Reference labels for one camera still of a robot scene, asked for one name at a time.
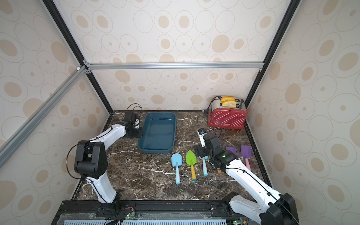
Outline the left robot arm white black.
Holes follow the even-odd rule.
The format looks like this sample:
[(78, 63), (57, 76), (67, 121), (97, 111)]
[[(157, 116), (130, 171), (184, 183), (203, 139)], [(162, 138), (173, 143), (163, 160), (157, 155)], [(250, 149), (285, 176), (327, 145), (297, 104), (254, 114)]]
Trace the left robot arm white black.
[(127, 112), (120, 122), (91, 140), (80, 141), (76, 146), (74, 171), (90, 183), (101, 203), (113, 203), (117, 196), (107, 176), (107, 149), (122, 137), (142, 136), (140, 116), (135, 112)]

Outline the green shovel yellow handle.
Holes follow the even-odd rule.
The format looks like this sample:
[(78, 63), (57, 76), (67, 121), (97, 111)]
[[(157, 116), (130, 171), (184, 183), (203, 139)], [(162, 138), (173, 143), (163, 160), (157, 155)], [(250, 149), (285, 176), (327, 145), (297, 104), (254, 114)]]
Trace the green shovel yellow handle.
[(192, 180), (194, 182), (197, 181), (195, 168), (194, 168), (194, 165), (196, 164), (196, 162), (197, 162), (197, 158), (196, 158), (194, 152), (193, 151), (188, 151), (187, 154), (186, 154), (186, 163), (188, 165), (190, 165)]

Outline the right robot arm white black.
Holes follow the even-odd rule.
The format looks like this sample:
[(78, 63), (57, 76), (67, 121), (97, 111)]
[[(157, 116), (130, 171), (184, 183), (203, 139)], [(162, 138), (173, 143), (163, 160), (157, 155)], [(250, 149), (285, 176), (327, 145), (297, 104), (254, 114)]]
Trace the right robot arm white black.
[(225, 151), (218, 136), (203, 129), (197, 131), (200, 145), (194, 147), (195, 155), (208, 157), (212, 166), (237, 181), (250, 193), (254, 201), (240, 195), (231, 197), (228, 204), (232, 212), (242, 214), (260, 225), (297, 225), (298, 212), (294, 198), (282, 195), (252, 173), (231, 151)]

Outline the teal plastic storage box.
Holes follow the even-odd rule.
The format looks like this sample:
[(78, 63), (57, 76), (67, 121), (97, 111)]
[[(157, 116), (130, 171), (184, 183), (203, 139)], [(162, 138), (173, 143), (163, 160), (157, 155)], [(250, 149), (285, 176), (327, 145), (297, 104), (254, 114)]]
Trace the teal plastic storage box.
[(168, 154), (174, 148), (176, 115), (172, 112), (150, 112), (142, 127), (138, 148), (144, 153)]

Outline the light blue shovel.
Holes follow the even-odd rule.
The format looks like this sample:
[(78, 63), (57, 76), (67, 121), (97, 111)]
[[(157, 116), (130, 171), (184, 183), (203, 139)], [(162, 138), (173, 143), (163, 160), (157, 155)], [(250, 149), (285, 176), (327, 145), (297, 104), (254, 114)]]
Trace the light blue shovel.
[(208, 156), (199, 157), (202, 161), (203, 175), (208, 176), (208, 169), (206, 165), (206, 160), (209, 158)]
[(176, 169), (176, 184), (179, 185), (181, 183), (179, 167), (182, 165), (182, 155), (179, 153), (173, 154), (171, 157), (171, 163)]

